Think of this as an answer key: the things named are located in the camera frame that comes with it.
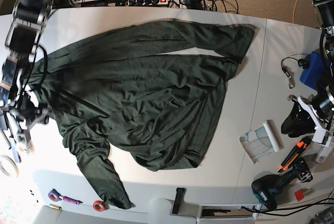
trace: cordless drill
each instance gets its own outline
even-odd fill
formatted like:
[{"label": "cordless drill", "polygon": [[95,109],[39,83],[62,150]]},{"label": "cordless drill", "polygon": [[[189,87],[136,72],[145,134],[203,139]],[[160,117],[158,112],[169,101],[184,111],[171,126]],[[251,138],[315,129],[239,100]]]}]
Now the cordless drill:
[{"label": "cordless drill", "polygon": [[312,174],[303,158],[298,159],[292,169],[283,175],[270,174],[252,182],[253,194],[268,210],[276,210],[275,197],[282,193],[283,189],[294,179],[300,182],[309,182]]}]

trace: dark green long-sleeve shirt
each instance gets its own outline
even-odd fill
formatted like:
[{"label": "dark green long-sleeve shirt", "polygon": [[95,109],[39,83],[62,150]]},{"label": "dark green long-sleeve shirt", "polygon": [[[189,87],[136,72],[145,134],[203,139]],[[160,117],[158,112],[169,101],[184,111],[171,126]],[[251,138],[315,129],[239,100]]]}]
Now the dark green long-sleeve shirt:
[{"label": "dark green long-sleeve shirt", "polygon": [[[105,203],[131,208],[108,160],[110,145],[141,166],[195,168],[216,129],[226,92],[254,30],[156,21],[117,29],[49,54],[35,91],[54,110],[63,144]],[[163,55],[202,48],[225,56]],[[35,64],[29,85],[43,73]]]}]

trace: yellow cable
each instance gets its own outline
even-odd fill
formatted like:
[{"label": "yellow cable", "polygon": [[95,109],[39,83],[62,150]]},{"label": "yellow cable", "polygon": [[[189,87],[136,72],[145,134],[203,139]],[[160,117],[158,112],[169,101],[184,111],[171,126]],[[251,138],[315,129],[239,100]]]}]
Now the yellow cable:
[{"label": "yellow cable", "polygon": [[293,8],[293,14],[292,14],[292,23],[294,23],[294,14],[296,12],[296,7],[297,7],[298,0],[294,3],[294,8]]}]

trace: red object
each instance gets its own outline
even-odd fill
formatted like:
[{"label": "red object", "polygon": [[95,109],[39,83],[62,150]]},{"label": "red object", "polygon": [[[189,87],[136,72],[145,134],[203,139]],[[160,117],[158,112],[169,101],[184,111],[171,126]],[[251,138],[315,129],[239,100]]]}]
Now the red object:
[{"label": "red object", "polygon": [[93,208],[94,208],[96,211],[99,211],[99,212],[104,211],[104,205],[103,205],[103,202],[102,202],[102,201],[95,201],[94,204],[93,204]]},{"label": "red object", "polygon": [[297,201],[301,201],[304,198],[304,194],[301,189],[298,191],[294,192],[294,196],[296,196]]}]

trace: red tape roll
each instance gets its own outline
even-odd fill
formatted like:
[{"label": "red tape roll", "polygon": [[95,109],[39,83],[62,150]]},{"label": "red tape roll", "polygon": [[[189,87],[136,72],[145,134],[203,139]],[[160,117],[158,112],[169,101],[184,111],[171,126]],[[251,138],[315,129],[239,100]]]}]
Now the red tape roll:
[{"label": "red tape roll", "polygon": [[94,208],[96,211],[99,211],[99,212],[104,211],[104,205],[103,205],[103,202],[102,202],[102,201],[95,201],[94,204],[93,204],[93,208]]}]

